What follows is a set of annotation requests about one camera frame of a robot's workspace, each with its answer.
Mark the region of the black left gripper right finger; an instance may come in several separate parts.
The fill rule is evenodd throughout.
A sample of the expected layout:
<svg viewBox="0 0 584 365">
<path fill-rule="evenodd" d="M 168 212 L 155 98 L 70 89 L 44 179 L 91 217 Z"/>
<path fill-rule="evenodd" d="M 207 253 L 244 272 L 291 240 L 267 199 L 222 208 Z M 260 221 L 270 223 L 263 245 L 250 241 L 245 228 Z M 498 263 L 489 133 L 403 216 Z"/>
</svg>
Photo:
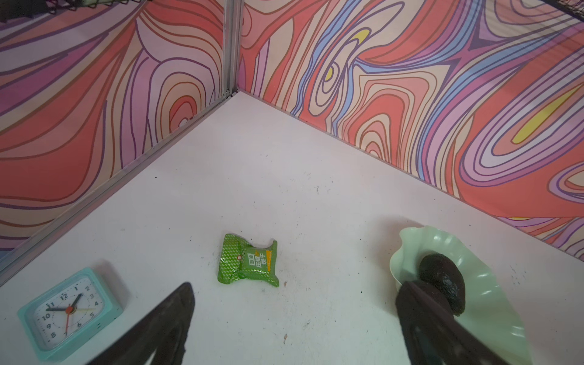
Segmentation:
<svg viewBox="0 0 584 365">
<path fill-rule="evenodd" d="M 404 283 L 395 301 L 412 364 L 505 364 L 455 321 L 446 297 L 423 281 Z"/>
</svg>

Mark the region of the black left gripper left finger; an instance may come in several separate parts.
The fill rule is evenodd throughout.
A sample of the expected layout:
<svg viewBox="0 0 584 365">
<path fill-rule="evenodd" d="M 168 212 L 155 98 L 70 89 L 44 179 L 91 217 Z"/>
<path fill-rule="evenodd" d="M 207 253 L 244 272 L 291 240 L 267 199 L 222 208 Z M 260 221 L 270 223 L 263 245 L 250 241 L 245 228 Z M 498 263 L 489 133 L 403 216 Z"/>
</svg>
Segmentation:
<svg viewBox="0 0 584 365">
<path fill-rule="evenodd" d="M 91 364 L 181 364 L 196 299 L 182 283 Z"/>
</svg>

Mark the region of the dark avocado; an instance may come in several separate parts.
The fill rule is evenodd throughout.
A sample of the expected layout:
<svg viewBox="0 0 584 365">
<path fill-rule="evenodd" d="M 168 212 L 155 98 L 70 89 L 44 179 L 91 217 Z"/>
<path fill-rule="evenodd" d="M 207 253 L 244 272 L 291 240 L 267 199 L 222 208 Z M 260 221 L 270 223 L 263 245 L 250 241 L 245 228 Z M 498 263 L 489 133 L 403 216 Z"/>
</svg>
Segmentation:
<svg viewBox="0 0 584 365">
<path fill-rule="evenodd" d="M 421 281 L 433 285 L 447 300 L 454 316 L 465 312 L 465 282 L 456 264 L 440 253 L 426 255 L 418 266 Z"/>
</svg>

